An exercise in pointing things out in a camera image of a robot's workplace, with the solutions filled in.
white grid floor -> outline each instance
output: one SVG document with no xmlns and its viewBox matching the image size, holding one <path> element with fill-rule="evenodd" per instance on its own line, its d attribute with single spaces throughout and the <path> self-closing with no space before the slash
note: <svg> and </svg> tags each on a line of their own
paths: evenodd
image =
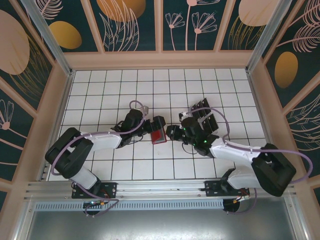
<svg viewBox="0 0 320 240">
<path fill-rule="evenodd" d="M 160 115 L 167 126 L 179 124 L 178 113 L 204 98 L 225 114 L 232 142 L 266 144 L 245 70 L 228 68 L 77 71 L 60 135 L 70 127 L 88 133 L 107 131 L 125 119 L 131 100 L 149 107 L 148 118 Z M 214 115 L 222 137 L 226 124 Z M 193 151 L 189 145 L 185 149 Z M 90 153 L 85 166 L 101 180 L 116 181 L 220 178 L 235 165 L 188 154 L 177 141 L 152 145 L 150 135 L 145 135 L 143 141 L 120 149 Z M 50 174 L 47 179 L 64 180 Z"/>
</svg>

flower illustration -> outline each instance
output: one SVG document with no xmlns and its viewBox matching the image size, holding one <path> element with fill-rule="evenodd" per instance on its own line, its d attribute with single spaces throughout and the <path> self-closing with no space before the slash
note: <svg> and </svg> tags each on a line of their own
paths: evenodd
<svg viewBox="0 0 320 240">
<path fill-rule="evenodd" d="M 173 50 L 175 51 L 175 43 L 174 43 L 174 36 L 172 34 L 172 29 L 174 28 L 180 28 L 183 27 L 186 23 L 183 21 L 183 17 L 181 16 L 181 13 L 173 13 L 172 16 L 170 13 L 167 13 L 165 15 L 166 22 L 169 25 L 170 28 L 170 33 L 171 33 L 171 41 L 172 41 L 172 46 Z"/>
<path fill-rule="evenodd" d="M 186 0 L 186 3 L 193 7 L 196 5 L 209 5 L 209 4 L 216 4 L 220 2 L 220 0 L 209 0 L 209 1 L 205 1 L 205 0 Z"/>
<path fill-rule="evenodd" d="M 0 129 L 8 130 L 12 115 L 14 114 L 15 105 L 8 101 L 7 107 L 3 99 L 0 100 Z"/>
<path fill-rule="evenodd" d="M 217 30 L 215 13 L 203 13 L 199 18 L 199 12 L 192 14 L 192 24 L 195 32 L 194 50 L 197 50 L 198 34 L 210 33 Z"/>
<path fill-rule="evenodd" d="M 217 4 L 220 0 L 186 0 L 186 3 L 189 5 L 188 12 L 186 15 L 186 27 L 185 27 L 185 50 L 188 51 L 188 26 L 189 26 L 189 15 L 191 7 L 197 5 L 210 5 Z"/>
</svg>

enclosure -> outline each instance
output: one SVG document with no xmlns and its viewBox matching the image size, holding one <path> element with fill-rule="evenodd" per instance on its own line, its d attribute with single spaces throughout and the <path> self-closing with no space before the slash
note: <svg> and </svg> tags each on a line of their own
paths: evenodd
<svg viewBox="0 0 320 240">
<path fill-rule="evenodd" d="M 0 22 L 3 239 L 320 237 L 319 0 L 4 0 Z M 108 131 L 136 100 L 166 129 L 205 98 L 227 140 L 306 154 L 310 175 L 281 197 L 258 188 L 251 212 L 227 215 L 226 198 L 201 189 L 241 164 L 147 134 L 90 152 L 84 166 L 120 202 L 88 219 L 71 182 L 51 174 L 45 153 L 69 128 Z M 293 179 L 307 174 L 284 155 Z"/>
</svg>

yellow circle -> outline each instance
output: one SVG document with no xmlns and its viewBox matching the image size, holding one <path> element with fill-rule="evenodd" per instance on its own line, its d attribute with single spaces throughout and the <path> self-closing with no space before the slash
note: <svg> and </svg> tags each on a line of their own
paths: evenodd
<svg viewBox="0 0 320 240">
<path fill-rule="evenodd" d="M 294 81 L 298 72 L 298 59 L 292 52 L 282 53 L 275 64 L 274 78 L 276 84 L 285 89 Z"/>
<path fill-rule="evenodd" d="M 65 21 L 55 21 L 49 26 L 55 40 L 59 46 L 65 49 L 76 49 L 82 43 L 78 30 Z"/>
<path fill-rule="evenodd" d="M 117 22 L 129 22 L 123 3 L 139 18 L 146 9 L 146 0 L 96 0 L 101 11 L 110 19 Z"/>
<path fill-rule="evenodd" d="M 28 35 L 10 14 L 0 10 L 0 69 L 12 75 L 21 74 L 30 56 Z"/>
<path fill-rule="evenodd" d="M 241 0 L 239 18 L 245 25 L 264 26 L 269 22 L 279 0 Z"/>
</svg>

